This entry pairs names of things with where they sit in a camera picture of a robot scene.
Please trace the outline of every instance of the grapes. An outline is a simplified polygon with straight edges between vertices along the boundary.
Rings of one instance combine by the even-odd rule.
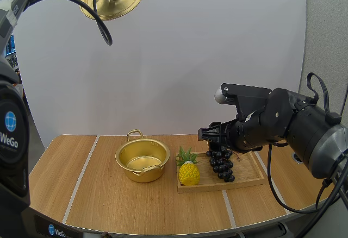
[[[222,173],[226,171],[226,168],[224,166],[219,166],[219,172]]]
[[[209,162],[213,168],[214,173],[217,173],[217,177],[224,179],[227,182],[233,182],[235,177],[233,171],[230,169],[233,167],[233,163],[229,160],[232,156],[232,151],[225,147],[221,147],[220,150],[215,148],[209,148],[206,155],[210,157]]]

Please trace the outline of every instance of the pineapple leaves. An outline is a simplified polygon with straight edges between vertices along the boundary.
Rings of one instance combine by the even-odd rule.
[[[196,160],[197,158],[197,154],[191,154],[191,150],[192,150],[192,147],[190,147],[188,149],[187,152],[184,151],[184,149],[182,148],[182,146],[180,146],[179,148],[179,154],[176,156],[178,159],[177,159],[177,166],[182,166],[186,161],[191,161],[193,162],[194,164],[198,163]]]
[[[197,158],[197,154],[193,154],[192,157],[191,157],[191,161],[194,162]]]

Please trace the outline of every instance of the white backdrop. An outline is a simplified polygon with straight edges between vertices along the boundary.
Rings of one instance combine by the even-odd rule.
[[[297,91],[305,0],[142,0],[106,22],[63,0],[23,13],[18,63],[45,147],[60,134],[196,133],[235,118],[222,83]]]

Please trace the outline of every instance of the wooden table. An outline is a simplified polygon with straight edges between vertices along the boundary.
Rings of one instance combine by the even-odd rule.
[[[177,193],[175,155],[179,146],[206,152],[197,135],[150,136],[166,143],[171,158],[161,178],[129,180],[115,161],[125,136],[56,137],[29,176],[31,207],[71,226],[127,234],[187,234],[224,230],[269,220],[287,212],[268,185],[233,190]],[[267,148],[254,155],[267,164]],[[289,147],[274,147],[272,178],[288,206],[315,202],[321,180],[292,158]],[[322,199],[332,188],[327,188]]]

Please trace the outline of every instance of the wooden tray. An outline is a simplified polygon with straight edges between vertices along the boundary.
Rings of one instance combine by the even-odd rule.
[[[199,163],[196,166],[200,170],[201,180],[197,185],[182,185],[179,181],[179,167],[177,167],[178,193],[228,190],[267,183],[266,175],[263,175],[260,169],[261,165],[256,162],[251,152],[238,154],[239,161],[235,154],[231,156],[232,171],[235,176],[235,181],[232,183],[225,183],[223,179],[218,178],[218,173],[214,173],[209,163],[209,157],[205,153],[192,152],[192,154],[197,154]]]

